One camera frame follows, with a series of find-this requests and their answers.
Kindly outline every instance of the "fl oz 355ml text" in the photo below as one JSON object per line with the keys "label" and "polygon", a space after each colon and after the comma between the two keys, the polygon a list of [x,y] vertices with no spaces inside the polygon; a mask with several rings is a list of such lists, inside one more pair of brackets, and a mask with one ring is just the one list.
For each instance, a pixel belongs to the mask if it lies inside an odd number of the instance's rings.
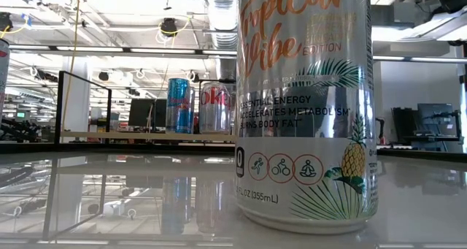
{"label": "fl oz 355ml text", "polygon": [[243,189],[242,187],[236,187],[236,193],[239,196],[246,198],[262,201],[262,202],[271,202],[277,204],[279,202],[279,196],[277,194],[264,194],[259,191],[251,191],[248,189]]}

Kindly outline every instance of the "yellow cable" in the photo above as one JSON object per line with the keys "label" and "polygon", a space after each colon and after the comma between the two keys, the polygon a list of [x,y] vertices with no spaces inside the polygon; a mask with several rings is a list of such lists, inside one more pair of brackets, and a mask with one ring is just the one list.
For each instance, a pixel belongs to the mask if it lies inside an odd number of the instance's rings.
{"label": "yellow cable", "polygon": [[190,23],[190,18],[187,18],[187,23],[185,24],[185,26],[183,26],[183,28],[179,29],[179,30],[176,30],[176,31],[173,31],[173,32],[169,32],[169,31],[164,31],[161,29],[161,25],[162,23],[159,23],[159,31],[165,33],[165,34],[178,34],[179,32],[185,30],[187,27],[188,27],[188,24]]}
{"label": "yellow cable", "polygon": [[5,36],[5,34],[16,34],[16,33],[19,33],[20,31],[22,31],[28,25],[28,18],[25,18],[24,21],[25,21],[24,25],[21,28],[19,28],[18,30],[7,32],[8,29],[9,29],[9,26],[7,26],[5,28],[5,30],[3,30],[3,32],[1,33],[0,38],[3,38]]}
{"label": "yellow cable", "polygon": [[3,38],[5,36],[5,34],[7,33],[9,29],[9,26],[5,27],[5,29],[3,30],[3,32],[1,33],[1,37],[0,38]]}
{"label": "yellow cable", "polygon": [[[72,65],[70,66],[70,73],[72,74],[73,74],[73,68],[74,68],[74,57],[76,56],[76,46],[78,43],[78,19],[79,17],[80,17],[80,0],[78,0],[76,18],[74,19],[74,47],[73,47],[73,55],[72,55]],[[62,131],[65,131],[66,108],[68,107],[68,98],[70,95],[71,86],[72,86],[72,77],[70,76],[69,81],[68,81],[68,86],[66,88],[65,105],[63,106],[63,122],[62,122],[62,127],[61,127]]]}

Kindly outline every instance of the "palm leaf illustration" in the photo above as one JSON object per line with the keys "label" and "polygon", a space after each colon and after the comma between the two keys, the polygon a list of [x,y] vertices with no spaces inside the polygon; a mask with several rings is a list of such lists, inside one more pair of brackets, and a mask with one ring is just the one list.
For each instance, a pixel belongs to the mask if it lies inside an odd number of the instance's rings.
{"label": "palm leaf illustration", "polygon": [[377,203],[364,202],[362,194],[342,182],[320,182],[292,193],[289,213],[312,220],[349,220],[374,215]]}
{"label": "palm leaf illustration", "polygon": [[297,77],[313,77],[307,81],[293,81],[287,87],[322,86],[357,88],[363,81],[360,67],[348,60],[328,59],[310,64],[308,69],[298,71]]}

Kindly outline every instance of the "pineapple illustration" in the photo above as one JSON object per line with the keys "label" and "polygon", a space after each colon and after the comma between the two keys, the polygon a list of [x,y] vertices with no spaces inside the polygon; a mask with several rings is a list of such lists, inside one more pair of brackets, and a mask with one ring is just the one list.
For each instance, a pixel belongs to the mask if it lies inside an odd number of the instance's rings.
{"label": "pineapple illustration", "polygon": [[357,114],[353,123],[353,133],[350,138],[350,143],[344,152],[342,158],[342,176],[344,177],[361,177],[365,172],[365,143],[363,116]]}

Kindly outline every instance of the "glossy table surface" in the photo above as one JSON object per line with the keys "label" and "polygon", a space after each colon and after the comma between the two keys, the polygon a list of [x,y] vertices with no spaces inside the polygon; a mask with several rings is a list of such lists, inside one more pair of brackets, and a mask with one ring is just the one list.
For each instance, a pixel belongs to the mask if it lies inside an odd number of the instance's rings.
{"label": "glossy table surface", "polygon": [[[0,188],[2,249],[467,248],[467,164],[380,156],[379,209],[366,228],[317,236],[246,219],[230,156],[18,157],[1,173],[25,166],[34,173]],[[40,199],[47,205],[25,209]],[[103,213],[93,204],[103,204]]]}

